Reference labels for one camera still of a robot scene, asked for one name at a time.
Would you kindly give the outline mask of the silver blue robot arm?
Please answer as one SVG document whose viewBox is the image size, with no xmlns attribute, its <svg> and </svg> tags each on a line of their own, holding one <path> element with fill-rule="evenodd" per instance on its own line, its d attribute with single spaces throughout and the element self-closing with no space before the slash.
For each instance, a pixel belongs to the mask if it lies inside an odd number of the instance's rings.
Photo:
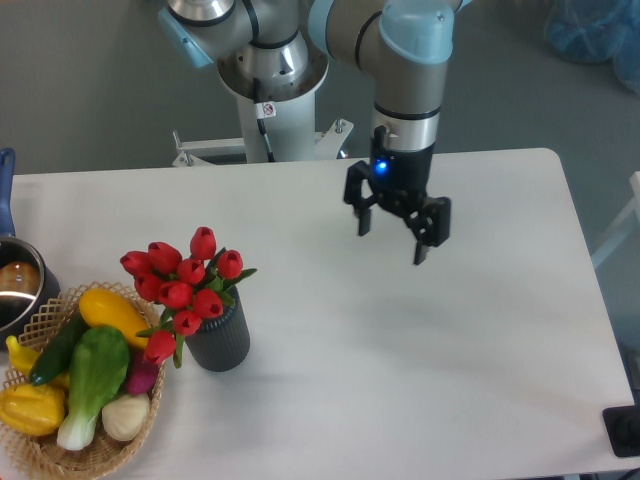
<svg viewBox="0 0 640 480">
<path fill-rule="evenodd" d="M 197 67 L 215 65 L 235 96 L 250 163 L 311 160 L 315 95 L 330 60 L 375 85 L 370 154 L 346 174 L 344 200 L 365 234 L 371 209 L 402 219 L 414 260 L 450 234 L 451 202 L 427 182 L 459 1 L 168 1 L 159 23 Z"/>
</svg>

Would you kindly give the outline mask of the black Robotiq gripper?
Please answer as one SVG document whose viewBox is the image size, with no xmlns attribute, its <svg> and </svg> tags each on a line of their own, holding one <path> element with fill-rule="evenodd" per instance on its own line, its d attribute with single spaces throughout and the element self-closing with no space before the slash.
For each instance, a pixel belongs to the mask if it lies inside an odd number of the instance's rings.
<svg viewBox="0 0 640 480">
<path fill-rule="evenodd" d="M 359 236 L 371 229 L 371 207 L 403 218 L 415 239 L 413 264 L 420 265 L 430 248 L 439 247 L 450 236 L 451 199 L 427 196 L 434 146 L 411 152 L 387 149 L 372 141 L 369 165 L 358 161 L 347 169 L 343 200 L 353 207 Z M 368 180 L 374 195 L 362 195 Z"/>
</svg>

